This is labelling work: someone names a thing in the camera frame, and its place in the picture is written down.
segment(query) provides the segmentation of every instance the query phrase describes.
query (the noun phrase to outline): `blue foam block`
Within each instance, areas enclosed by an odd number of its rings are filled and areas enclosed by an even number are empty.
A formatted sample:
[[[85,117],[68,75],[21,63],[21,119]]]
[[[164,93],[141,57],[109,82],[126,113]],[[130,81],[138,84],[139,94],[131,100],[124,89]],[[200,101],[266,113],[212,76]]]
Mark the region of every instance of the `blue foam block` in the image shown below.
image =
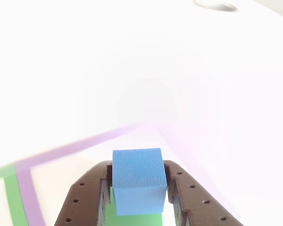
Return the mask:
[[[118,216],[162,213],[167,183],[160,148],[113,151],[112,188]]]

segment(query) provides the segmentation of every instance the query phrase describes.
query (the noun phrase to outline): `purple tape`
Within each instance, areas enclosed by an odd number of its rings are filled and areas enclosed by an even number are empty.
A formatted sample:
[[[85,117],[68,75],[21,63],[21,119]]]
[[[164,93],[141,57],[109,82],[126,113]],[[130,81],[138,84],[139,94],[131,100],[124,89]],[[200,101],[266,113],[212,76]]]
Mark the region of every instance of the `purple tape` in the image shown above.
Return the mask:
[[[34,190],[30,170],[17,173],[17,178],[28,225],[46,226],[38,203],[38,198]]]
[[[124,135],[132,130],[135,130],[136,128],[138,128],[138,126],[127,126],[127,127],[123,127],[120,129],[116,129],[113,131],[109,131],[109,132],[105,132],[99,135],[95,135],[93,137],[75,142],[73,144],[70,145],[66,145],[63,147],[58,147],[56,149],[53,149],[51,151],[48,152],[44,152],[38,155],[35,155],[31,158],[28,159],[24,159],[21,160],[19,162],[17,162],[17,170],[18,172],[20,171],[24,171],[24,170],[28,170],[32,167],[35,167],[37,165],[55,160],[57,158],[61,158],[64,157],[66,155],[69,154],[73,154],[79,151],[82,151],[84,149],[87,149],[89,147],[98,145],[100,143],[103,143],[105,141],[114,139],[116,137],[119,137],[121,135]]]

